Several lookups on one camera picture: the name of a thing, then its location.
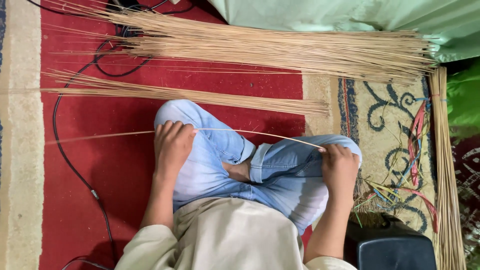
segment man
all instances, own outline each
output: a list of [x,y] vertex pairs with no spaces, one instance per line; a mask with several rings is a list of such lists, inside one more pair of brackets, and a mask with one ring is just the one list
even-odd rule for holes
[[[255,146],[188,100],[155,119],[156,169],[116,269],[354,270],[343,243],[361,152],[340,135]],[[303,251],[300,235],[320,215]]]

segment bundle of reeds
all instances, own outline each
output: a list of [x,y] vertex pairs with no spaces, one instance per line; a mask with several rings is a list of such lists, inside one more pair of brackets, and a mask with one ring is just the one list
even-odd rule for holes
[[135,97],[165,100],[189,99],[193,102],[204,104],[271,110],[317,117],[327,117],[329,115],[329,105],[322,100],[249,97],[160,86],[143,86],[98,79],[83,74],[76,74],[75,72],[54,71],[43,74],[55,78],[56,82],[63,84],[70,83],[70,78],[75,77],[75,80],[71,82],[72,85],[93,88],[43,88],[41,91],[82,96]]
[[439,232],[435,236],[434,246],[439,270],[464,270],[466,269],[466,263],[448,130],[446,84],[446,68],[440,67],[430,76],[437,152],[437,208],[439,222]]
[[[52,2],[60,6],[66,3]],[[120,52],[102,50],[99,54],[244,63],[404,85],[432,72],[434,63],[427,56],[429,41],[414,31],[283,32],[204,23],[156,12],[108,12],[73,3],[68,6],[91,18],[128,25],[143,33],[137,37],[114,37],[76,31],[126,45]]]

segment light blue jeans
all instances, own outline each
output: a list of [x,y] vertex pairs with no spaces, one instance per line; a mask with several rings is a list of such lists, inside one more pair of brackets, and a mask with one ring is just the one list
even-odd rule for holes
[[[167,120],[191,123],[195,128],[230,129],[189,100],[166,102],[156,114],[155,127]],[[360,156],[359,147],[341,135],[296,137],[315,145],[341,144]],[[251,184],[228,177],[222,162],[239,164],[252,158]],[[315,147],[291,140],[262,144],[233,131],[201,130],[180,170],[173,193],[174,211],[206,197],[235,197],[262,203],[282,212],[303,234],[325,210],[328,191],[322,181],[322,156]]]

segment bare foot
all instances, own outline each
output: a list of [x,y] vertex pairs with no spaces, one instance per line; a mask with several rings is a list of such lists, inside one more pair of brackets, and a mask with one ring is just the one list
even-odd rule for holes
[[236,165],[228,164],[222,162],[222,167],[228,172],[228,176],[231,179],[237,180],[239,182],[248,183],[250,182],[250,163],[252,159],[247,159],[244,162]]

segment green fabric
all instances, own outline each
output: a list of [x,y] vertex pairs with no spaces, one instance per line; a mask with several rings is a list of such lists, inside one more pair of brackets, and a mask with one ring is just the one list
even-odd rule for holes
[[208,0],[231,25],[282,31],[416,29],[434,58],[480,55],[480,0]]
[[451,136],[468,138],[480,133],[480,59],[447,78],[447,102]]

